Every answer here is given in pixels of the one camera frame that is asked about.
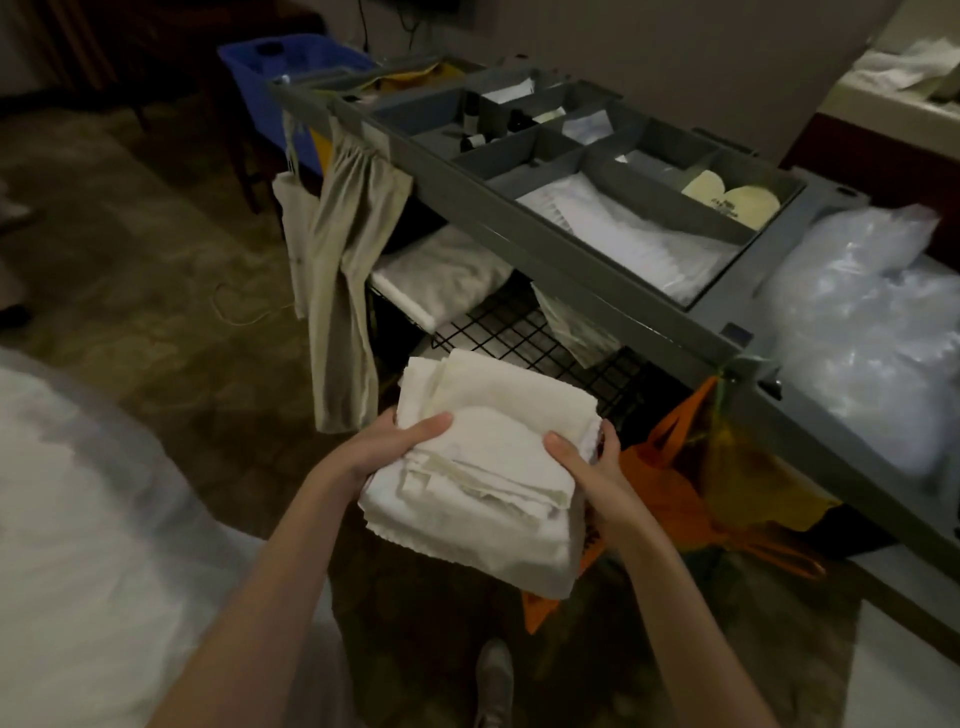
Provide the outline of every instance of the blue plastic basket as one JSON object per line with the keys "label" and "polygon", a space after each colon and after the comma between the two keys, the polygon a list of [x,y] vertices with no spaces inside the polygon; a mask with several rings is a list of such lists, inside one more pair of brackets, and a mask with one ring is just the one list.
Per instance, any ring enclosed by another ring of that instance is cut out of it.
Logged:
{"label": "blue plastic basket", "polygon": [[[293,79],[338,66],[361,71],[375,66],[362,53],[312,33],[230,43],[220,46],[217,53],[233,74],[256,130],[280,149],[287,146],[283,138],[283,115],[267,90],[268,81],[283,75]],[[322,174],[310,132],[299,129],[294,135],[294,148],[301,164]]]}

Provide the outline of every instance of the clear plastic bag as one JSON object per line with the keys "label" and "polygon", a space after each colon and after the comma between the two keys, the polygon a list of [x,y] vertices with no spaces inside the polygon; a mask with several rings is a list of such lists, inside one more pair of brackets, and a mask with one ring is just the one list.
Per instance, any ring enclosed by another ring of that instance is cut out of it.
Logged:
{"label": "clear plastic bag", "polygon": [[917,260],[937,222],[921,206],[831,215],[765,286],[784,378],[914,477],[956,418],[960,276]]}

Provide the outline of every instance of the forearm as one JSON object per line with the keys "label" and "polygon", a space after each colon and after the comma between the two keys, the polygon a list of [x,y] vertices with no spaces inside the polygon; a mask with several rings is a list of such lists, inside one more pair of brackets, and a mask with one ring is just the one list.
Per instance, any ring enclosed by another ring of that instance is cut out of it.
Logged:
{"label": "forearm", "polygon": [[678,723],[683,728],[776,728],[770,708],[665,535],[634,535],[625,543],[630,545],[621,553]]}
{"label": "forearm", "polygon": [[348,491],[324,464],[207,631],[150,728],[278,725],[326,579]]}

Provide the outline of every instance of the floor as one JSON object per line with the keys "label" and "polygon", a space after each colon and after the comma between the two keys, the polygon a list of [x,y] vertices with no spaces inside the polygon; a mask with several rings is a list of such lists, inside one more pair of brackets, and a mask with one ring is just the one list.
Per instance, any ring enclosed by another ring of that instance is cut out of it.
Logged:
{"label": "floor", "polygon": [[[0,120],[0,176],[42,210],[0,238],[36,314],[0,345],[114,398],[218,519],[269,536],[336,442],[313,429],[306,328],[289,307],[276,219],[247,210],[197,99],[147,113],[150,133],[122,109]],[[469,726],[473,660],[492,635],[514,651],[516,728],[673,724],[613,565],[590,571],[534,637],[515,590],[378,540],[355,509],[331,576],[372,728]],[[704,590],[781,723],[838,726],[858,600],[739,556]]]}

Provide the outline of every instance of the yellow cloth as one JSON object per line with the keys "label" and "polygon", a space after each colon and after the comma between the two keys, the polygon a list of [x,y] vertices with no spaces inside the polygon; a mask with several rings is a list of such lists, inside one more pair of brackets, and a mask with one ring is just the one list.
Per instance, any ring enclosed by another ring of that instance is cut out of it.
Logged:
{"label": "yellow cloth", "polygon": [[[440,81],[460,78],[463,75],[464,72],[455,65],[446,62],[437,62],[420,71],[407,71],[405,73],[393,73],[389,76],[378,76],[356,90],[367,91],[375,89],[380,93],[393,93],[394,91],[405,91],[408,88],[417,88],[422,85],[437,84]],[[329,139],[313,129],[310,130],[310,136],[313,137],[313,145],[317,148],[317,159],[320,161],[320,168],[324,174],[326,174],[326,166],[330,163],[333,145]]]}
{"label": "yellow cloth", "polygon": [[840,502],[722,420],[710,428],[698,486],[713,518],[730,528],[772,521],[806,531]]}

